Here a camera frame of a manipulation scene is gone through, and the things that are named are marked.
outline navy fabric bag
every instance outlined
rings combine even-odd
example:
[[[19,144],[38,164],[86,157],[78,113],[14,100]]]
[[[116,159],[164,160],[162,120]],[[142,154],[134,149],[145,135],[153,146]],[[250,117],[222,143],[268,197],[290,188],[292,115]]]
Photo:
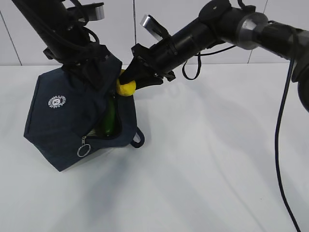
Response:
[[[59,171],[102,148],[132,144],[141,147],[144,136],[137,127],[133,96],[115,93],[122,63],[111,55],[101,67],[106,79],[100,91],[87,81],[56,69],[39,76],[24,137]],[[113,94],[118,133],[111,138],[88,136],[107,112]],[[133,141],[138,134],[140,142]]]

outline metal ring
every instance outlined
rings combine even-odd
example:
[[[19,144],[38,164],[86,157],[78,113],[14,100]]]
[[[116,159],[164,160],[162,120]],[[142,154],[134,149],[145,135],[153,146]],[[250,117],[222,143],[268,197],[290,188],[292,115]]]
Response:
[[[88,148],[88,151],[87,151],[84,155],[80,155],[79,153],[80,153],[81,150],[82,150],[84,147],[86,147],[86,146],[89,147],[89,148]],[[89,154],[90,150],[91,150],[91,145],[90,145],[90,144],[82,145],[82,146],[78,149],[78,151],[77,151],[77,156],[80,157],[80,158],[83,158],[83,157],[85,157],[85,156],[87,156],[87,155]]]

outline white tabletop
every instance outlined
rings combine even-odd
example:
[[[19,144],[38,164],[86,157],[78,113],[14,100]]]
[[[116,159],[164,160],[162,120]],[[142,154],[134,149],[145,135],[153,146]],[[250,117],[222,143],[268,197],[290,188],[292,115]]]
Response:
[[[145,146],[100,151],[62,173],[23,138],[37,76],[0,67],[2,232],[292,232],[274,163],[287,64],[204,65],[196,81],[136,93]],[[188,66],[193,73],[196,66]],[[292,84],[280,162],[309,231],[309,114]]]

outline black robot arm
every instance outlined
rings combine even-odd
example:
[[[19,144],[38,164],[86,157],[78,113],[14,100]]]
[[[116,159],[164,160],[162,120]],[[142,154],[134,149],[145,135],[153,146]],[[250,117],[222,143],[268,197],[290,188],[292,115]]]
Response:
[[[104,17],[103,3],[81,5],[78,0],[70,0],[75,7],[66,9],[64,0],[12,1],[47,45],[44,53],[49,59],[62,63],[64,71],[89,81],[95,89],[104,86],[100,66],[111,54],[85,27],[88,21]]]
[[[142,88],[160,85],[164,77],[172,81],[173,69],[200,51],[223,43],[247,50],[262,47],[290,60],[294,42],[291,26],[269,21],[264,14],[255,12],[254,6],[241,7],[232,7],[229,0],[212,0],[197,19],[173,36],[153,17],[146,16],[142,25],[160,41],[150,48],[140,44],[132,48],[134,58],[120,77],[120,83],[135,80],[137,88]],[[309,111],[309,31],[295,30],[299,52],[292,81],[299,83],[300,99]]]

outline white wall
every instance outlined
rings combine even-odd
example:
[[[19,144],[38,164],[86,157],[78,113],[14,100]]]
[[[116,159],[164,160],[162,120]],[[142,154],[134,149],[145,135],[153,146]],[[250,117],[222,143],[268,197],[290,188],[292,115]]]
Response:
[[[92,3],[94,0],[81,0],[81,3]],[[105,0],[105,19],[98,22],[90,22],[89,28],[95,31],[100,37],[101,43],[119,57],[124,64],[129,64],[132,59],[131,47],[134,45],[134,25],[133,25],[133,0]],[[177,32],[183,26],[198,16],[200,9],[208,0],[136,0],[137,17],[137,39],[142,45],[151,46],[156,40],[140,26],[144,14],[151,14],[171,34]],[[307,0],[244,0],[246,4],[257,6],[259,12],[264,12],[269,19],[290,24],[295,27],[309,29],[307,22],[309,14]],[[231,0],[233,6],[237,7],[237,0]],[[23,65],[50,65],[55,61],[48,60],[42,51],[45,44],[32,29],[26,19],[21,15],[12,3],[12,0],[0,0],[0,10],[2,11],[5,23],[8,27],[12,41],[16,47],[21,63]],[[17,56],[14,55],[14,48],[0,21],[1,43],[0,65],[18,64]],[[208,52],[227,47],[227,44],[216,46]],[[253,52],[240,48],[234,48],[222,54],[210,57],[203,57],[203,63],[269,63],[287,62],[268,51],[255,49]],[[196,58],[189,63],[197,63]]]
[[[0,12],[0,65],[20,65]]]

